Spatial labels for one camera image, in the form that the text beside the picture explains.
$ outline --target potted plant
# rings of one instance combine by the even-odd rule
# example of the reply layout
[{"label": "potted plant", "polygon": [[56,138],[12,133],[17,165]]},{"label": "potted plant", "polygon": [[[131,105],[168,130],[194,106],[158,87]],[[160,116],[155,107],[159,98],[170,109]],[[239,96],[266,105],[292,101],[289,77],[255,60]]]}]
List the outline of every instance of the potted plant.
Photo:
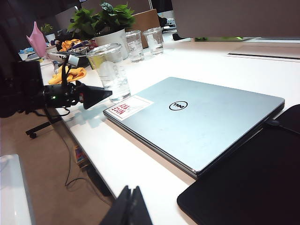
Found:
[{"label": "potted plant", "polygon": [[41,27],[41,31],[42,33],[45,35],[45,37],[47,38],[47,40],[49,42],[51,42],[52,40],[55,39],[55,34],[52,33],[53,30],[53,26],[51,26],[48,23],[45,23],[42,27]]},{"label": "potted plant", "polygon": [[[82,8],[72,17],[68,27],[69,31],[78,33],[82,40],[95,38],[98,46],[109,43],[123,44],[121,35],[125,28],[129,28],[135,22],[132,16],[133,10],[128,5],[117,5],[113,7],[107,2],[101,4],[102,11],[93,14],[93,10]],[[123,58],[128,57],[125,48],[121,49]]]}]

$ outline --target glass of water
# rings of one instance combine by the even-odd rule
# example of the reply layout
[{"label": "glass of water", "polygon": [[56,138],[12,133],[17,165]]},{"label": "glass of water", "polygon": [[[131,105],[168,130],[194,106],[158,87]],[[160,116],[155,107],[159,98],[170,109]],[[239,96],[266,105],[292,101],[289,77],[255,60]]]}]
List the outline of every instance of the glass of water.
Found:
[{"label": "glass of water", "polygon": [[123,34],[122,39],[127,46],[129,57],[132,62],[144,60],[141,31],[133,30]]},{"label": "glass of water", "polygon": [[87,57],[93,69],[101,79],[105,90],[111,90],[109,99],[112,102],[119,102],[130,96],[130,89],[126,72],[120,62],[123,60],[122,45],[114,43],[99,46],[87,53]]},{"label": "glass of water", "polygon": [[161,27],[155,27],[142,33],[148,42],[152,55],[157,55],[164,51],[162,30]]}]

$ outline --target white desk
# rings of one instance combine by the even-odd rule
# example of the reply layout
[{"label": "white desk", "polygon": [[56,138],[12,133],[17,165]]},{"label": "white desk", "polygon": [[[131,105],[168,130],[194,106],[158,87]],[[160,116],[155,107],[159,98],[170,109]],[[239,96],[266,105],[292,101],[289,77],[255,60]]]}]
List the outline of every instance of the white desk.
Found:
[{"label": "white desk", "polygon": [[[226,56],[253,43],[167,39],[163,54],[152,57],[146,50],[144,61],[123,61],[132,94],[175,76],[283,97],[285,110],[300,103],[299,62]],[[52,65],[42,67],[44,83],[52,77],[52,71]],[[91,69],[81,81],[101,85]],[[139,185],[154,224],[195,224],[176,203],[177,196],[195,180],[108,121],[102,111],[111,105],[105,100],[84,110],[77,104],[63,119],[113,195],[118,196],[125,185]]]}]

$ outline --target dell logo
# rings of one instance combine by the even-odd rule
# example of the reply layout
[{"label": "dell logo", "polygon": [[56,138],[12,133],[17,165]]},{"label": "dell logo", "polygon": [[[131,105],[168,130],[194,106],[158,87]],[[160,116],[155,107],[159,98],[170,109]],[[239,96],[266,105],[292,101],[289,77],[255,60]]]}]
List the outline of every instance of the dell logo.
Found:
[{"label": "dell logo", "polygon": [[187,105],[188,103],[185,101],[173,102],[172,104],[170,104],[169,109],[177,111],[186,108]]}]

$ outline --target laptop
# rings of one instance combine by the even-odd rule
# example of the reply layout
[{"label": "laptop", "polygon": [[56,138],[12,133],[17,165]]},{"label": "laptop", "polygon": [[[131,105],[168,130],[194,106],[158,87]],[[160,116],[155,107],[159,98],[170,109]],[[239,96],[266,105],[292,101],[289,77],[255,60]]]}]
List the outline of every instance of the laptop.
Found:
[{"label": "laptop", "polygon": [[259,131],[284,104],[280,97],[169,77],[103,113],[197,178]]}]

